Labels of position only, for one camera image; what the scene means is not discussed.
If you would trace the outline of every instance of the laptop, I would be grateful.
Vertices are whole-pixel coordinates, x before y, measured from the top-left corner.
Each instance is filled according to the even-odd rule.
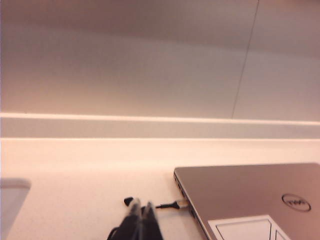
[[[174,178],[203,239],[320,239],[317,163],[177,167]]]

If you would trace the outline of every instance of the black cable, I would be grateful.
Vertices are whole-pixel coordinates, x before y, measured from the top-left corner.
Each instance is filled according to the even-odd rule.
[[[111,238],[113,237],[115,231],[117,231],[118,228],[119,228],[118,226],[114,227],[114,228],[111,230],[111,232],[109,233],[108,238],[107,238],[106,240],[111,240]]]

